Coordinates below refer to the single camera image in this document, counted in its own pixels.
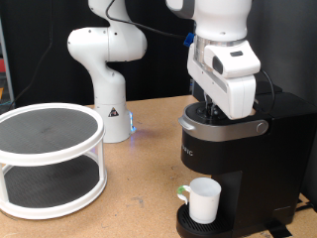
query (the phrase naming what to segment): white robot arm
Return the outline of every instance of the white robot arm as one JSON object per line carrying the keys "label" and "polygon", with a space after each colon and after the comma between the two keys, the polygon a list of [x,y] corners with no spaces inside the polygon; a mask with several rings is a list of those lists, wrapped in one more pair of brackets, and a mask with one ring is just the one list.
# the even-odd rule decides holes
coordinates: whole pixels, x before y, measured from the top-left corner
{"label": "white robot arm", "polygon": [[232,120],[249,116],[261,63],[248,41],[252,0],[166,0],[178,17],[196,22],[189,74]]}
{"label": "white robot arm", "polygon": [[[75,30],[69,35],[67,45],[72,57],[83,64],[91,75],[95,110],[102,116],[106,128],[104,142],[117,143],[131,135],[126,81],[106,62],[141,59],[147,50],[147,39],[135,26],[108,19],[106,9],[110,3],[111,0],[88,0],[90,10],[108,20],[111,26]],[[109,13],[130,20],[124,0],[117,0]]]}

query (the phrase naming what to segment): blue led light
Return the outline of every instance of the blue led light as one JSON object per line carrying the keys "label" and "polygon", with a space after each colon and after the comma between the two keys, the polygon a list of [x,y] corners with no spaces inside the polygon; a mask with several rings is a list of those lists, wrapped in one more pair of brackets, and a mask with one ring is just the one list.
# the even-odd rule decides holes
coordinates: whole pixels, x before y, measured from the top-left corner
{"label": "blue led light", "polygon": [[131,132],[134,133],[137,131],[137,128],[133,126],[133,113],[130,112],[130,123],[131,123]]}
{"label": "blue led light", "polygon": [[194,38],[195,38],[195,34],[188,33],[188,36],[186,37],[184,45],[186,47],[190,47],[190,45],[194,42]]}

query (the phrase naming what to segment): warning label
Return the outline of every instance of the warning label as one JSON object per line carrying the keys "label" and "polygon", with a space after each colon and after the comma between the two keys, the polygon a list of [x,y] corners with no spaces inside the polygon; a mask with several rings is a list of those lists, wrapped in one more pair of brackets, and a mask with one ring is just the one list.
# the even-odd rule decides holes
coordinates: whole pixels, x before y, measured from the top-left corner
{"label": "warning label", "polygon": [[115,116],[119,116],[119,113],[116,111],[116,109],[113,107],[111,109],[111,112],[109,113],[109,117],[115,117]]}

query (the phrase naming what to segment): coffee machine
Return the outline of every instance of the coffee machine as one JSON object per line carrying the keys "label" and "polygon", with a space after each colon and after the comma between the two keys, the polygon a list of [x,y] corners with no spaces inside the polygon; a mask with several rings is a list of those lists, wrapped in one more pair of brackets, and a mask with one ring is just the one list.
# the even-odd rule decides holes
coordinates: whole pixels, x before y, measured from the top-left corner
{"label": "coffee machine", "polygon": [[[187,106],[182,126],[183,163],[222,187],[217,219],[194,222],[188,206],[177,212],[184,238],[235,238],[263,230],[286,232],[292,222],[317,126],[317,108],[277,92],[268,115],[240,120],[206,116],[205,102]],[[265,106],[270,93],[257,95]]]}

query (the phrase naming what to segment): cable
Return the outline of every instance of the cable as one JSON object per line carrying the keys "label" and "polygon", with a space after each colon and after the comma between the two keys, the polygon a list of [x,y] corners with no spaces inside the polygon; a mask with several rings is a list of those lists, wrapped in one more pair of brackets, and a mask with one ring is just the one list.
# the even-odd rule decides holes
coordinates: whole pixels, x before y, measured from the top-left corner
{"label": "cable", "polygon": [[137,26],[137,27],[146,29],[146,30],[148,30],[148,31],[151,31],[151,32],[154,32],[154,33],[158,33],[158,34],[164,35],[164,36],[166,36],[166,37],[186,39],[186,37],[179,36],[179,35],[174,35],[174,34],[171,34],[171,33],[165,33],[165,32],[162,32],[162,31],[159,31],[159,30],[150,28],[150,27],[146,27],[146,26],[141,25],[141,24],[139,24],[139,23],[134,23],[134,22],[132,22],[132,21],[124,21],[124,20],[120,20],[120,19],[116,19],[116,18],[110,17],[110,15],[109,15],[109,9],[111,8],[112,4],[113,4],[115,1],[116,1],[116,0],[112,0],[112,2],[109,4],[109,6],[108,6],[108,8],[107,8],[107,10],[106,10],[106,16],[107,16],[110,20],[115,21],[115,22],[121,22],[121,23],[126,23],[126,24],[135,25],[135,26]]}
{"label": "cable", "polygon": [[43,62],[43,60],[44,60],[44,58],[46,57],[46,55],[47,55],[48,52],[50,51],[50,49],[51,49],[51,47],[52,47],[52,44],[53,44],[53,0],[51,0],[50,44],[49,44],[47,50],[43,53],[43,55],[42,55],[40,61],[38,62],[38,65],[37,65],[36,70],[35,70],[35,72],[34,72],[34,74],[33,74],[33,77],[32,77],[31,82],[30,82],[29,85],[28,85],[25,89],[23,89],[23,91],[20,92],[20,94],[14,99],[14,101],[11,103],[11,105],[10,105],[8,111],[11,110],[13,104],[16,103],[16,101],[18,101],[18,99],[19,99],[26,91],[28,91],[28,90],[31,88],[31,86],[33,85],[33,83],[35,82],[35,79],[36,79],[36,77],[37,77],[37,74],[38,74],[38,71],[39,71],[39,69],[40,69],[40,66],[41,66],[41,64],[42,64],[42,62]]}
{"label": "cable", "polygon": [[271,110],[273,109],[274,105],[275,105],[275,91],[274,91],[274,86],[273,86],[273,82],[271,81],[270,77],[268,76],[267,72],[265,72],[262,68],[260,70],[260,72],[262,74],[264,74],[264,76],[266,77],[268,83],[269,83],[269,87],[270,87],[270,91],[271,91],[271,105],[268,111],[264,111],[262,108],[259,108],[258,105],[256,103],[254,103],[254,108],[261,112],[262,114],[269,114],[271,112]]}
{"label": "cable", "polygon": [[7,101],[7,102],[4,102],[4,103],[1,103],[0,106],[8,105],[10,103],[11,103],[11,101]]}
{"label": "cable", "polygon": [[12,219],[12,220],[18,221],[18,219],[17,219],[17,218],[15,218],[15,217],[13,217],[13,216],[8,215],[8,214],[7,214],[6,212],[4,212],[2,209],[0,209],[0,212],[1,212],[3,215],[5,215],[6,217],[8,217],[8,218],[10,218],[10,219]]}
{"label": "cable", "polygon": [[315,210],[315,206],[314,206],[314,204],[311,201],[306,202],[306,205],[297,207],[296,208],[296,212],[297,211],[301,211],[301,210],[306,210],[306,209],[309,209],[309,208],[313,208]]}

